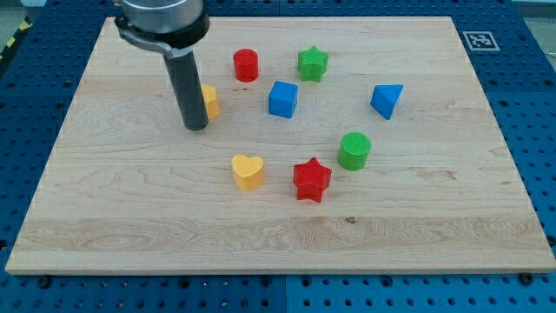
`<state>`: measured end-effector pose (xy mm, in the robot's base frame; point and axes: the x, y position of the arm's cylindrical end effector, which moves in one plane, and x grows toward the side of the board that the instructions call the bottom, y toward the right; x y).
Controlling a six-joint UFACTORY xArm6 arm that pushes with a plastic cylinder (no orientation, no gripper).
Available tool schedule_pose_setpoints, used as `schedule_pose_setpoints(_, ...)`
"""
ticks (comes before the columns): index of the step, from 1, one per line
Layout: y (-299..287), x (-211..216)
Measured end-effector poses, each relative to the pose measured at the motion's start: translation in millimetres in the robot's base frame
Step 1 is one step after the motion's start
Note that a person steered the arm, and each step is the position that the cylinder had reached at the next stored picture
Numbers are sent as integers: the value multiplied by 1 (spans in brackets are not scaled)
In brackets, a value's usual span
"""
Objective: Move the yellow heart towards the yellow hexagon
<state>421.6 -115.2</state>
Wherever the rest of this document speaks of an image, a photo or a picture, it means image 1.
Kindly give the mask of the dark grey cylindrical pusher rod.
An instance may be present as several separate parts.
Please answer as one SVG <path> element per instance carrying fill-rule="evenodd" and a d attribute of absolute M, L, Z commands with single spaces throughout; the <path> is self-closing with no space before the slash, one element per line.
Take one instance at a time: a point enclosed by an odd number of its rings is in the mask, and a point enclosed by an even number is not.
<path fill-rule="evenodd" d="M 185 128 L 193 131 L 205 129 L 209 118 L 194 52 L 192 49 L 177 50 L 165 57 L 164 62 Z"/>

